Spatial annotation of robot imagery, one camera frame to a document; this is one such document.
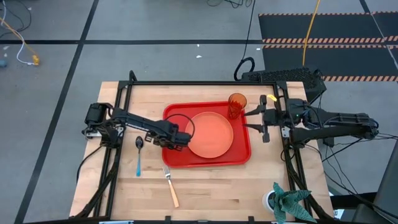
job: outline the orange cup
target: orange cup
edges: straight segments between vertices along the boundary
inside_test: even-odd
[[[228,118],[236,119],[241,115],[243,108],[248,103],[246,97],[240,93],[234,93],[228,98]]]

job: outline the black metal frame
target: black metal frame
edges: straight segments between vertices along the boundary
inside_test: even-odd
[[[118,85],[118,90],[116,93],[116,99],[115,99],[115,103],[114,106],[115,107],[120,107],[121,106],[121,96],[123,93],[123,90],[126,89],[126,97],[124,100],[124,105],[123,105],[123,110],[128,111],[129,109],[129,102],[131,99],[131,94],[132,94],[132,88],[135,85],[252,85],[252,86],[271,86],[274,89],[274,96],[277,98],[283,97],[285,102],[286,99],[289,97],[288,93],[287,93],[287,85],[286,82],[196,82],[196,81],[187,81],[187,82],[180,82],[180,81],[164,81],[164,82],[152,82],[152,81],[137,81],[137,78],[135,77],[134,73],[132,71],[130,71],[129,74],[129,80],[128,81],[119,81],[119,85]],[[282,90],[283,95],[279,96],[279,89]],[[281,111],[282,109],[282,105],[280,103],[280,100],[278,100],[277,102],[275,102],[275,107],[277,108],[277,110]],[[283,128],[283,124],[280,125],[281,129],[280,129],[280,134],[282,136],[282,128]],[[106,152],[104,155],[104,161],[103,161],[103,167],[102,167],[102,171],[101,171],[101,178],[99,181],[99,190],[97,190],[95,197],[98,198],[98,196],[100,196],[98,198],[98,200],[95,203],[94,206],[94,212],[93,212],[93,217],[88,217],[88,214],[90,213],[90,211],[85,211],[83,212],[82,216],[79,217],[71,217],[68,220],[54,220],[54,221],[48,221],[48,222],[38,222],[36,224],[56,224],[56,223],[98,223],[99,221],[111,221],[110,217],[111,217],[111,213],[112,213],[112,207],[113,207],[113,200],[114,200],[114,193],[116,190],[116,181],[118,178],[118,169],[119,169],[119,162],[120,162],[120,157],[121,157],[121,149],[123,146],[123,135],[121,136],[121,143],[120,146],[117,147],[115,156],[114,156],[114,164],[113,166],[116,166],[116,169],[113,169],[112,174],[111,172],[108,173],[108,168],[109,168],[109,161],[111,158],[111,151],[113,149],[111,148],[106,148]],[[289,142],[282,138],[282,144],[283,144],[283,150],[284,150],[284,155],[285,155],[285,163],[286,163],[286,168],[289,170],[290,167],[292,167],[292,161],[290,160],[290,154],[289,154],[289,150],[291,149],[289,146]],[[288,176],[288,180],[289,180],[289,187],[290,190],[295,190],[295,185],[297,184],[301,189],[307,189],[307,184],[305,181],[305,174],[304,174],[304,169],[303,169],[303,164],[302,164],[302,160],[301,160],[301,155],[300,155],[300,150],[298,148],[293,148],[294,153],[295,153],[295,161],[297,164],[297,173],[291,174]],[[100,207],[101,207],[101,203],[102,203],[102,195],[104,192],[104,189],[106,188],[107,184],[105,186],[104,183],[109,182],[109,178],[111,178],[110,181],[110,188],[109,188],[109,196],[108,196],[108,201],[106,204],[106,213],[105,216],[100,217]],[[310,201],[309,199],[305,199],[304,200],[304,207],[305,209],[312,214],[312,209],[311,209],[311,205],[310,205]],[[134,220],[134,223],[148,223],[148,224],[169,224],[169,223],[181,223],[181,224],[187,224],[187,223],[196,223],[196,222],[201,222],[198,220],[190,220],[190,221],[172,221],[170,216],[166,216],[165,220]],[[224,224],[224,223],[235,223],[235,224],[260,224],[260,223],[272,223],[272,222],[255,222],[254,221],[254,217],[248,217],[248,221],[241,221],[241,222],[224,222],[224,221],[210,221],[210,220],[206,220],[203,221],[206,223],[214,223],[214,224]],[[335,221],[335,220],[324,220],[324,219],[320,219],[318,220],[318,223],[336,223],[339,221]]]

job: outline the potted plant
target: potted plant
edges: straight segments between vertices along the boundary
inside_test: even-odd
[[[274,212],[278,224],[286,221],[286,213],[301,220],[316,223],[317,221],[298,202],[311,194],[309,190],[292,190],[284,192],[278,183],[274,182],[274,190],[263,197],[263,203]]]

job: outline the yellow cable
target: yellow cable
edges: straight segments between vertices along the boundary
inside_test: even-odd
[[[303,52],[303,66],[304,66],[304,64],[305,64],[305,52],[306,52],[306,49],[307,49],[308,37],[310,36],[311,28],[312,28],[312,24],[313,24],[313,20],[315,19],[315,15],[316,15],[317,12],[318,12],[318,6],[319,6],[320,1],[321,1],[321,0],[318,0],[317,6],[315,6],[315,12],[312,14],[312,19],[311,19],[311,22],[310,22],[310,27],[308,28],[307,36],[305,37],[304,52]]]
[[[27,43],[25,42],[25,40],[22,39],[22,38],[16,33],[16,31],[15,31],[10,25],[8,25],[8,23],[7,23],[6,21],[4,21],[2,18],[0,18],[0,22],[3,22],[3,23],[8,27],[8,29],[11,30],[11,32],[12,32],[14,35],[16,35],[16,36],[25,44],[25,46],[26,46],[34,55],[36,55],[36,57],[37,57],[37,53],[36,53],[29,45],[27,45]]]

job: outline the orange striped tape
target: orange striped tape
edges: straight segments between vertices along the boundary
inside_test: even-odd
[[[309,44],[378,44],[384,41],[396,41],[398,36],[377,38],[308,38]],[[266,44],[304,44],[305,38],[267,38],[262,40]]]
[[[263,49],[268,49],[268,48],[293,48],[293,49],[301,49],[304,48],[304,45],[302,44],[266,44],[262,46]],[[363,49],[369,49],[369,48],[387,48],[385,45],[307,45],[307,48],[320,48],[320,49],[353,49],[353,48],[363,48]]]
[[[259,16],[311,16],[312,13],[260,13]],[[368,12],[333,12],[317,13],[318,16],[346,16],[346,15],[370,15]]]
[[[398,76],[373,75],[373,76],[323,76],[325,82],[397,82]]]
[[[398,41],[398,36],[388,36],[384,38],[385,41]]]
[[[372,14],[377,14],[377,13],[396,13],[398,11],[376,11],[376,12],[372,12]]]

